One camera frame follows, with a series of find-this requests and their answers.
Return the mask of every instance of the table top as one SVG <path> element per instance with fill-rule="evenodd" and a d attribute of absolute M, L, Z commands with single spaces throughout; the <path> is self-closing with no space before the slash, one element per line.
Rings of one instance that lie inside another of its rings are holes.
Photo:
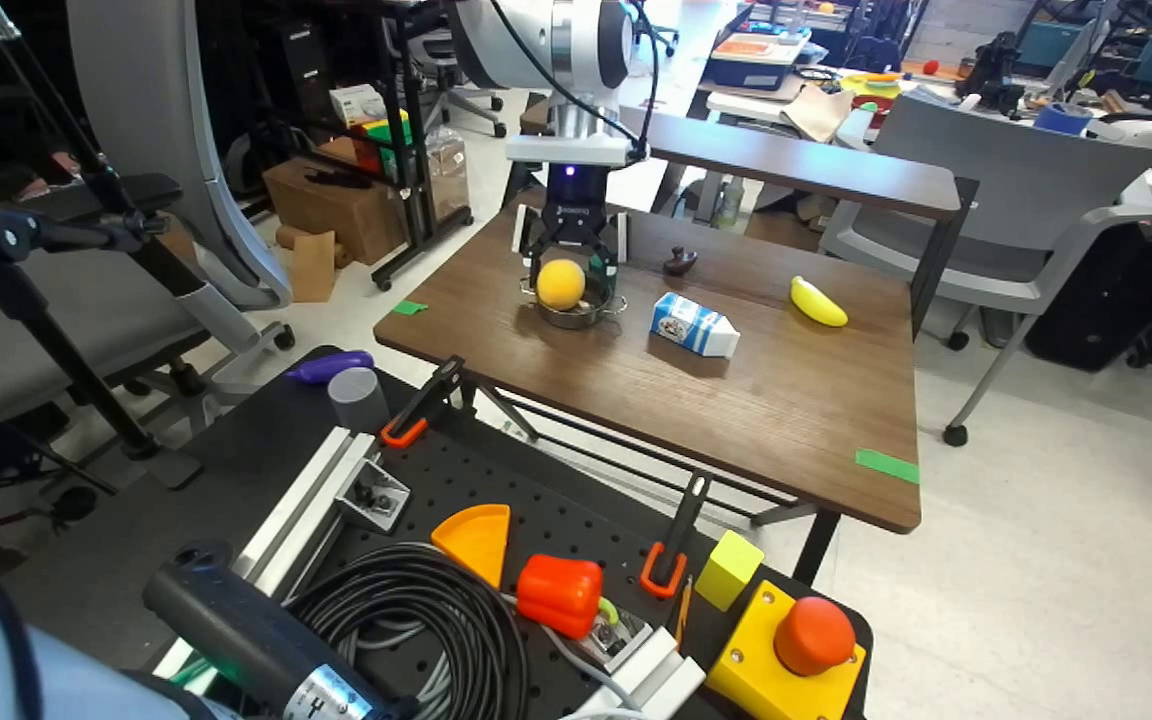
<path fill-rule="evenodd" d="M 857 465 L 860 447 L 917 460 L 907 288 L 867 267 L 719 236 L 700 222 L 632 214 L 624 313 L 571 331 L 520 299 L 512 218 L 498 214 L 377 338 L 425 358 L 465 354 L 467 373 L 690 452 L 764 486 L 806 495 L 867 525 L 911 533 L 921 486 Z M 671 243 L 700 253 L 686 281 L 665 281 Z M 787 307 L 787 281 L 810 277 L 851 322 L 833 331 Z M 700 358 L 650 338 L 660 293 L 686 293 L 740 328 L 732 358 Z"/>
<path fill-rule="evenodd" d="M 902 208 L 917 214 L 962 213 L 962 190 L 948 168 L 811 143 L 786 131 L 656 117 L 653 156 L 866 201 L 875 208 Z"/>

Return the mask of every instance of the green tape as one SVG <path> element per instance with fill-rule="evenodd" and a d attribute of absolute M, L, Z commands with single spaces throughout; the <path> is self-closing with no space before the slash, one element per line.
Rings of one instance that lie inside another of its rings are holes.
<path fill-rule="evenodd" d="M 422 317 L 430 304 L 416 304 L 416 299 L 399 299 L 391 313 L 397 317 Z"/>
<path fill-rule="evenodd" d="M 875 447 L 860 447 L 857 465 L 867 466 L 867 472 L 906 478 L 906 484 L 921 484 L 921 466 L 911 460 L 902 460 L 902 457 L 888 457 L 888 452 L 875 452 Z"/>
<path fill-rule="evenodd" d="M 207 657 L 194 657 L 194 660 L 174 675 L 174 683 L 178 683 L 178 689 L 190 689 L 190 683 L 202 680 L 203 670 L 213 670 Z"/>

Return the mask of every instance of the wheel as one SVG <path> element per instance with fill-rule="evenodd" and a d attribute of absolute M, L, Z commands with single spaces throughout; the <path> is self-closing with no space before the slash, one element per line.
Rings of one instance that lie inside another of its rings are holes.
<path fill-rule="evenodd" d="M 1149 366 L 1152 364 L 1152 348 L 1131 348 L 1128 352 L 1128 366 Z"/>
<path fill-rule="evenodd" d="M 147 394 L 151 388 L 147 383 L 141 383 L 141 381 L 129 381 L 126 383 L 134 394 Z"/>
<path fill-rule="evenodd" d="M 69 529 L 74 519 L 83 519 L 98 510 L 98 491 L 91 486 L 69 486 L 52 503 L 52 529 Z"/>
<path fill-rule="evenodd" d="M 941 440 L 943 440 L 948 447 L 964 447 L 964 443 L 968 443 L 968 424 L 948 424 L 948 429 L 941 433 Z"/>
<path fill-rule="evenodd" d="M 203 375 L 194 364 L 174 364 L 174 383 L 180 394 L 203 394 L 207 393 Z"/>
<path fill-rule="evenodd" d="M 298 348 L 291 322 L 285 322 L 285 328 L 271 334 L 271 348 L 280 348 L 280 352 Z"/>
<path fill-rule="evenodd" d="M 968 342 L 973 342 L 968 331 L 953 331 L 953 334 L 943 338 L 943 348 L 953 348 L 953 352 L 964 352 Z"/>

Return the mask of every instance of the yellow box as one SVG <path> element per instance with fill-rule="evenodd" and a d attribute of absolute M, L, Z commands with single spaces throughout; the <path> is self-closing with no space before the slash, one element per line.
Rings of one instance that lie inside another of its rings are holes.
<path fill-rule="evenodd" d="M 740 705 L 759 720 L 833 720 L 848 710 L 851 689 L 866 666 L 866 647 L 851 647 L 851 660 L 822 670 L 796 675 L 776 660 L 771 634 L 791 611 L 791 594 L 776 585 L 759 585 L 727 634 L 727 647 L 708 666 L 708 689 Z"/>
<path fill-rule="evenodd" d="M 746 538 L 740 533 L 726 533 L 700 567 L 696 591 L 711 606 L 727 611 L 732 598 L 754 579 L 754 573 L 759 573 L 759 565 L 764 565 L 764 551 L 754 538 Z"/>

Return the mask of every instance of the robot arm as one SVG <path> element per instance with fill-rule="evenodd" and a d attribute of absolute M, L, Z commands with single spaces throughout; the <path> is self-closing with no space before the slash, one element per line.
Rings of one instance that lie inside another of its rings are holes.
<path fill-rule="evenodd" d="M 484 87 L 554 87 L 554 137 L 520 137 L 512 158 L 621 168 L 644 131 L 617 118 L 632 76 L 641 5 L 624 0 L 452 0 L 459 67 Z"/>
<path fill-rule="evenodd" d="M 543 213 L 515 213 L 526 295 L 561 322 L 591 322 L 617 299 L 627 258 L 627 214 L 606 208 L 610 170 L 644 156 L 660 47 L 641 5 L 624 0 L 452 0 L 459 67 L 484 87 L 554 87 L 554 131 L 510 138 L 515 163 L 547 163 Z M 653 38 L 644 127 L 617 118 L 617 87 L 636 70 L 636 37 Z M 578 267 L 578 293 L 547 304 L 543 267 Z"/>

